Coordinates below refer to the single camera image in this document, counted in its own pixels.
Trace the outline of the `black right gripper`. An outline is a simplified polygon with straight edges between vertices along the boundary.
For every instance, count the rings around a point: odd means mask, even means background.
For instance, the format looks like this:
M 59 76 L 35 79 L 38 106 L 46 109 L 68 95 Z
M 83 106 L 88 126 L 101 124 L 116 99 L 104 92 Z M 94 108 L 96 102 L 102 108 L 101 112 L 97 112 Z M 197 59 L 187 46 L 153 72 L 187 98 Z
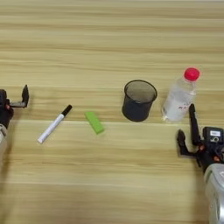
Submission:
M 189 107 L 189 117 L 191 124 L 192 144 L 199 145 L 200 132 L 196 118 L 196 110 L 193 103 Z M 177 142 L 180 154 L 190 158 L 195 158 L 198 166 L 203 172 L 205 172 L 210 165 L 224 165 L 224 157 L 221 155 L 221 152 L 214 149 L 209 150 L 204 144 L 200 145 L 196 152 L 190 152 L 186 147 L 186 136 L 182 129 L 178 131 Z

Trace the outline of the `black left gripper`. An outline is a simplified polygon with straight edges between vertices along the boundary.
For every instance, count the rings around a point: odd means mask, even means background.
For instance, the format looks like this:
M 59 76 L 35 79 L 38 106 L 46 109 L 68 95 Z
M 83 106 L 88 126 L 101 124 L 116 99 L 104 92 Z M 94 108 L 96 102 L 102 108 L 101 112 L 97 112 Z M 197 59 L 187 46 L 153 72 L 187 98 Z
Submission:
M 26 108 L 29 102 L 29 89 L 25 85 L 22 92 L 22 102 L 6 101 L 4 106 L 0 106 L 0 124 L 5 128 L 9 126 L 11 118 L 14 116 L 14 108 Z

